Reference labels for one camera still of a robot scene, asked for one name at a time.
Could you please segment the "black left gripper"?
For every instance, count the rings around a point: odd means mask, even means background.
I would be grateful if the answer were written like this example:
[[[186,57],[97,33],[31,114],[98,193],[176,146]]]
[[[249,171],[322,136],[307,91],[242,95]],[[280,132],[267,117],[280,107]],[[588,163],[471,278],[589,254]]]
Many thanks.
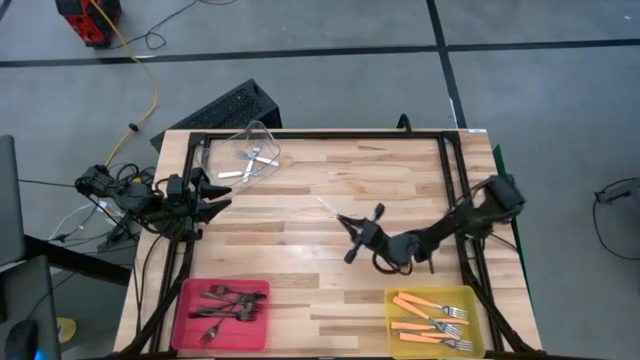
[[[201,198],[213,200],[231,192],[230,187],[210,184],[202,168],[193,169],[186,178],[171,174],[166,179],[164,230],[174,231],[189,219],[209,224],[232,201],[204,202]]]

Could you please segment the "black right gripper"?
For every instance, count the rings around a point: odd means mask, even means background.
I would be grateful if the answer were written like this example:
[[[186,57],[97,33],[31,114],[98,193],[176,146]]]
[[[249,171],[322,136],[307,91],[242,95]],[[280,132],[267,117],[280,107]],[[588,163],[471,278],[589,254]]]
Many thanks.
[[[350,236],[352,247],[344,256],[344,261],[351,264],[361,247],[369,249],[374,268],[382,274],[411,274],[412,257],[418,250],[420,242],[416,235],[401,233],[389,236],[378,221],[384,215],[385,206],[378,203],[370,217],[351,218],[342,214],[337,220],[343,224]]]

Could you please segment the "white-handled fork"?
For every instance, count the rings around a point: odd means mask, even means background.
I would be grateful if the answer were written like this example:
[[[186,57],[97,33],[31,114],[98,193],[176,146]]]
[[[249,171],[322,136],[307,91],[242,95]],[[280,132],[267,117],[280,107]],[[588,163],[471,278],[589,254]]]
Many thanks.
[[[316,199],[337,219],[340,216],[340,213],[337,211],[335,207],[333,207],[329,202],[324,200],[321,197],[316,197]]]
[[[248,155],[248,164],[245,169],[242,181],[247,183],[250,180],[250,176],[253,172],[253,167],[255,163],[255,157],[260,153],[261,147],[259,144],[255,144],[253,146],[252,152]]]
[[[253,169],[251,176],[260,176],[260,174],[262,173],[262,170],[263,170],[262,168]],[[219,172],[217,174],[217,178],[218,179],[228,179],[228,178],[234,178],[234,177],[243,178],[244,172],[245,171]]]
[[[254,161],[257,161],[257,162],[260,162],[260,163],[263,163],[263,164],[266,164],[266,165],[269,165],[269,166],[274,166],[274,167],[279,167],[280,166],[279,162],[277,160],[275,160],[275,159],[272,159],[272,158],[265,158],[265,157],[261,157],[261,156],[258,156],[258,155],[250,155],[249,153],[244,152],[242,150],[238,150],[236,152],[236,154],[237,154],[237,156],[239,158],[244,159],[244,160],[254,160]]]

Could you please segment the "clear plastic bin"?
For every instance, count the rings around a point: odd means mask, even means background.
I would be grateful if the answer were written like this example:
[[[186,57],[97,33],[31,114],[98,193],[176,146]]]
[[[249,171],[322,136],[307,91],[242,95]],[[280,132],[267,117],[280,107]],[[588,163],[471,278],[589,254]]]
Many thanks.
[[[241,192],[257,185],[280,168],[255,161],[253,169],[262,168],[262,173],[260,176],[251,176],[247,183],[241,177],[217,178],[219,172],[245,171],[248,160],[239,158],[236,152],[242,150],[250,154],[255,144],[261,147],[258,156],[275,159],[280,164],[281,147],[260,121],[252,121],[233,135],[223,135],[218,140],[211,139],[207,145],[199,147],[196,150],[196,164],[205,171],[213,185],[230,187],[233,193]]]

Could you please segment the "black crate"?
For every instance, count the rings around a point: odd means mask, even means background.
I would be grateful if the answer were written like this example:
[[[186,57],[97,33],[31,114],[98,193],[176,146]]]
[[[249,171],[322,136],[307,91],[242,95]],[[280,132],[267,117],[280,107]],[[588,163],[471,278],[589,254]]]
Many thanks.
[[[269,129],[283,127],[279,106],[254,79],[249,79],[169,130],[243,129],[252,121],[260,121]]]

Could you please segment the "pink plastic bin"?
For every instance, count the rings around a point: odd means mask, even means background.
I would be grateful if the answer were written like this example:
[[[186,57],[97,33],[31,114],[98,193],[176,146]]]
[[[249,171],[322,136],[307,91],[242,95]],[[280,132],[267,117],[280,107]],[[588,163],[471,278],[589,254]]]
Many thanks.
[[[200,339],[205,331],[220,318],[188,317],[189,312],[196,312],[198,306],[224,304],[225,302],[202,298],[202,291],[210,292],[213,285],[224,285],[235,291],[246,293],[260,292],[267,296],[266,300],[256,301],[265,306],[258,312],[257,319],[251,322],[240,322],[233,318],[224,318],[216,338],[209,344],[202,345]],[[184,281],[179,295],[176,318],[174,320],[171,346],[179,351],[235,351],[259,352],[264,349],[268,327],[270,285],[265,280],[256,279],[214,279],[190,278]]]

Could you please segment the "yellow plastic bin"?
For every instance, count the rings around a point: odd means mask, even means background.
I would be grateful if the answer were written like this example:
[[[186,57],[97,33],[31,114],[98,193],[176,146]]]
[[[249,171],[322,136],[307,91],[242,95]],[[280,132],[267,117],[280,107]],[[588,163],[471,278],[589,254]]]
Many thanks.
[[[470,322],[470,325],[457,325],[463,331],[459,340],[472,342],[474,345],[473,350],[467,352],[453,349],[444,344],[428,344],[400,340],[399,334],[401,332],[416,335],[420,335],[420,333],[409,331],[392,332],[390,327],[392,322],[408,322],[424,325],[433,324],[394,304],[392,299],[398,296],[399,292],[409,293],[440,305],[450,305],[466,310],[469,313],[467,320]],[[425,312],[431,318],[453,318],[444,314],[439,309],[411,304]],[[479,308],[476,305],[475,295],[468,286],[391,288],[385,291],[384,307],[388,347],[391,357],[395,360],[472,360],[480,359],[486,353]]]

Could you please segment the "black stand bar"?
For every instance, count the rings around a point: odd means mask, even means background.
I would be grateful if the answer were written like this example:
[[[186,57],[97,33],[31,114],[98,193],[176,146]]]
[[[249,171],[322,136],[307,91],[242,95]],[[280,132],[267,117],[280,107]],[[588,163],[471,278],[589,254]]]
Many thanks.
[[[121,286],[129,284],[131,271],[121,265],[55,246],[29,235],[24,236],[24,242],[24,260],[46,256],[53,267]]]

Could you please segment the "green edge panel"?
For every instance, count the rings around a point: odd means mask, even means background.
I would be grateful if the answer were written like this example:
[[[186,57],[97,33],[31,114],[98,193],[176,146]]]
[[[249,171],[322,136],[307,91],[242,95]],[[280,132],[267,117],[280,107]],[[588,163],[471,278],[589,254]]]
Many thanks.
[[[502,149],[500,145],[496,145],[493,149],[493,157],[494,157],[494,161],[496,163],[496,168],[498,171],[499,175],[507,175],[507,169],[506,169],[506,165],[505,165],[505,161],[504,161],[504,157],[503,157],[503,153],[502,153]],[[514,250],[515,252],[518,253],[519,256],[522,255],[522,249],[521,249],[521,239],[520,239],[520,234],[519,234],[519,230],[518,230],[518,223],[516,219],[512,219],[510,222],[510,226],[511,226],[511,232],[514,238],[513,242],[510,242],[502,237],[499,237],[498,235],[496,235],[495,233],[492,234],[492,237],[498,241],[500,241],[503,245],[506,245],[508,247],[510,247],[512,250]]]

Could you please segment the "yellow round object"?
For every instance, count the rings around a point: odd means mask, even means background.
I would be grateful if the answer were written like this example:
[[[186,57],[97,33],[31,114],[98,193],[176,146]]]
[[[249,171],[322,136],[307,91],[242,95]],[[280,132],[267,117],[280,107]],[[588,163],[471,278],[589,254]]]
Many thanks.
[[[68,317],[57,317],[57,334],[60,344],[70,342],[77,332],[77,323],[74,319]]]

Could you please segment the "grey flat panel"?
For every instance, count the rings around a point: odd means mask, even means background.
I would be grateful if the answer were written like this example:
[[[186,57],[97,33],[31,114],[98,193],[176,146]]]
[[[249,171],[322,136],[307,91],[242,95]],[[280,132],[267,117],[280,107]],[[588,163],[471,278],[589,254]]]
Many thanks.
[[[0,135],[0,267],[23,258],[24,228],[14,138]]]

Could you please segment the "dark grey desk surface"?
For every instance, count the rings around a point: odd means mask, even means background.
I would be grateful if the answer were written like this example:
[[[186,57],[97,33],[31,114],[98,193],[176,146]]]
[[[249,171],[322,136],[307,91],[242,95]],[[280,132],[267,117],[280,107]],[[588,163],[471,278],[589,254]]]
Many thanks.
[[[0,272],[0,360],[9,330],[22,320],[38,326],[36,360],[61,360],[48,259],[38,256]]]

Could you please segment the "red and black box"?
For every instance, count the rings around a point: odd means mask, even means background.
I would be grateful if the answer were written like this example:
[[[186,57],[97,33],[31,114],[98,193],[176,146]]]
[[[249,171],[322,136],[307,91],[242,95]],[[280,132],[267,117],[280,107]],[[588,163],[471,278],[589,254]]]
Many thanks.
[[[116,25],[122,13],[120,0],[94,0],[109,20]],[[64,17],[87,47],[108,48],[114,31],[91,0],[55,0],[58,13]]]

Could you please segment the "black computer mouse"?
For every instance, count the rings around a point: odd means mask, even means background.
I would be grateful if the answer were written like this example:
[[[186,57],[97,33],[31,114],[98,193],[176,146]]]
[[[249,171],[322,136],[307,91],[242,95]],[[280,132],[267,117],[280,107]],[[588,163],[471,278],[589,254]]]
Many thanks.
[[[6,337],[5,360],[36,360],[38,353],[38,326],[34,320],[16,323]]]

